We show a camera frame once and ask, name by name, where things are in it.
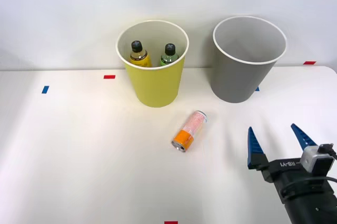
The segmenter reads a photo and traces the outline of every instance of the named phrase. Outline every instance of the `cup rim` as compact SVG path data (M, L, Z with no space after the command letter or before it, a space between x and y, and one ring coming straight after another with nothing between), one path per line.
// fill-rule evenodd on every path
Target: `cup rim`
M175 62L170 63L170 64L168 64L168 65L165 65L165 66L159 66L159 67L140 67L140 66L137 66L137 65L134 65L134 64L128 62L128 61L127 61L127 60L120 54L120 52L119 52L119 50L118 50L118 44L119 44L119 42L120 42L120 39L121 39L122 35L123 35L127 30L129 30L131 27L136 26L136 25L139 25L139 24L142 24L142 23L146 23L146 22L163 22L163 23L166 23L166 24L173 25L173 26L177 27L180 31L182 31L182 33L183 33L183 34L185 35L185 37L186 37L187 45L186 45L185 52L178 58L178 60L176 60ZM141 21L141 22L138 22L138 23L136 23L136 24L133 24L133 25L129 26L127 29L125 29L125 30L118 36L115 47L116 47L116 51L117 51L117 54L118 54L118 56L120 57L120 59L121 59L124 63L126 63L127 65L129 65L129 66L131 66L131 67L134 67L134 68L140 69L140 70L163 70L163 69L166 69L166 68L168 68L168 67L171 67L171 66L173 66L173 65L175 65L175 64L177 64L177 63L179 63L182 59L184 59L184 58L185 58L185 55L186 55L186 53L187 53L187 50L189 49L189 45L190 45L189 37L188 37L188 35L186 34L186 32L185 32L180 26L178 26L178 25L176 25L176 24L174 24L174 23L172 23L172 22L165 21L165 20L146 20L146 21Z
M264 21L264 22L266 22L266 23L272 25L273 27L275 27L275 28L282 34L282 36L283 36L283 38L284 38L284 41L285 41L285 46L284 46L284 50L283 50L282 54L281 54L280 56L278 56L277 58L272 59L272 60L270 60L270 61L266 61L266 62L249 62L249 61L244 61L244 60L235 58L235 57L231 56L230 54L226 53L225 51L223 51L222 48L220 48L220 46L219 46L218 43L216 42L216 39L215 39L215 32L216 32L217 28L218 28L222 23L224 23L225 21L228 21L228 20L232 20L232 19L234 19L234 18L254 18L254 19L256 19L256 20ZM279 29L276 25L274 25L273 23L269 22L268 20L265 20L265 19L260 18L260 17L254 17L254 16L234 16L234 17L229 17L229 18L224 19L223 21L221 21L220 23L218 23L218 24L216 25L216 27L214 28L214 31L213 31L213 42L214 42L215 46L217 47L217 49L219 49L219 50L220 50L224 55L226 55L227 57L229 57L229 58L231 58L231 59L233 59L233 60L235 60L235 61L237 61L237 62L241 62L241 63L245 63L245 64L251 64L251 65L265 65L265 64L270 64L270 63L276 62L279 58L281 58L281 57L285 54L285 52L286 52L286 50L287 50L287 47L288 47L288 41L287 41L286 36L284 35L284 33L282 32L281 29Z

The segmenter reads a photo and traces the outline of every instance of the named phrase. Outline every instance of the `gray cup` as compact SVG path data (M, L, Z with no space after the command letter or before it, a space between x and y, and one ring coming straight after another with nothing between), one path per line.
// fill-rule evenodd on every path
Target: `gray cup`
M230 103L246 101L286 51L286 37L262 18L236 16L215 27L211 87Z

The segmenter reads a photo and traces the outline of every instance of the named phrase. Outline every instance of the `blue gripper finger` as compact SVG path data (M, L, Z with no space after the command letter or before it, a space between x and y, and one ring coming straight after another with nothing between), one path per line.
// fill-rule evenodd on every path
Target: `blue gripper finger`
M291 125L291 129L294 131L299 144L301 145L302 150L304 150L307 146L317 146L317 144L311 140L309 136L306 135L297 125L294 123Z
M248 129L248 167L252 167L252 154L264 154L252 127Z

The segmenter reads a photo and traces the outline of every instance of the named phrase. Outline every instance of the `white wall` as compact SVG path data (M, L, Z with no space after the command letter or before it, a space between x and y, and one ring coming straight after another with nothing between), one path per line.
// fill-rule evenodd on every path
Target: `white wall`
M212 29L238 14L285 32L289 50L279 64L314 60L337 70L337 0L0 0L0 70L123 67L118 34L151 18L187 31L186 67L209 66Z

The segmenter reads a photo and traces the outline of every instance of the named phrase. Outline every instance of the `paper cup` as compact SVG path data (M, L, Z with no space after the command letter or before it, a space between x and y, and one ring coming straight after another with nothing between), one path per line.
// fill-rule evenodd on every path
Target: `paper cup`
M140 41L150 54L153 67L130 63L131 43ZM165 45L173 43L179 59L160 66ZM179 90L189 38L179 26L162 20L150 20L133 25L117 39L116 50L124 62L138 99L150 107L163 107L173 102Z
M220 99L247 100L286 51L283 32L252 16L227 18L215 27L216 46L211 87Z

